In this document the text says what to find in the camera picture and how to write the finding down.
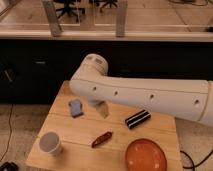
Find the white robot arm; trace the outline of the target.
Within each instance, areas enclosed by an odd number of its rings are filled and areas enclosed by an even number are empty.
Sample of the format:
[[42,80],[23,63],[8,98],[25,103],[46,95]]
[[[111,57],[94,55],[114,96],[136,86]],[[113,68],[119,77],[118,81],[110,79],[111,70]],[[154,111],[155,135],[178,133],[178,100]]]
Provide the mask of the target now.
[[213,127],[213,81],[119,78],[107,72],[104,57],[88,54],[72,76],[70,89],[94,103],[110,101]]

